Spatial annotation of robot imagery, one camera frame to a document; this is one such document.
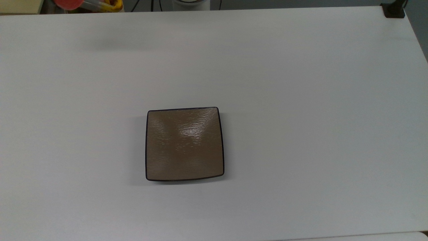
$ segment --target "cable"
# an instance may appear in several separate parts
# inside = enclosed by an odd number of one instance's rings
[[[134,7],[132,8],[131,12],[134,11],[135,7],[137,6],[137,4],[139,3],[140,0],[137,0],[137,2],[135,3]]]

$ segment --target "red object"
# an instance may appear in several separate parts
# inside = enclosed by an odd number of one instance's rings
[[[65,10],[74,10],[82,5],[83,0],[53,0],[58,7]]]

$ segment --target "gray floor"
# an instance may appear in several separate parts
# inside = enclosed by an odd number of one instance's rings
[[[130,12],[137,0],[123,0],[125,11]],[[163,11],[172,11],[171,0],[160,0]],[[273,9],[339,6],[379,6],[393,0],[222,0],[221,10]],[[211,10],[218,10],[220,0],[211,0]],[[134,12],[150,11],[150,0],[140,0]],[[155,0],[154,11],[160,11],[159,0]],[[419,44],[428,60],[428,0],[409,0],[406,13],[413,26]]]

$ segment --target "table surface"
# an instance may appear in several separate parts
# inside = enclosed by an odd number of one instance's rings
[[[428,241],[426,235],[420,232],[408,233],[391,233],[391,234],[376,234],[376,235],[359,235],[348,237],[335,237],[335,238],[310,238],[299,239],[299,241]]]
[[[0,16],[2,240],[428,229],[428,65],[380,7]],[[225,175],[144,176],[147,111],[217,106]]]

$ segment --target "square plate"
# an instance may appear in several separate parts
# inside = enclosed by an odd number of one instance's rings
[[[186,181],[223,174],[223,135],[217,107],[147,113],[147,180]]]

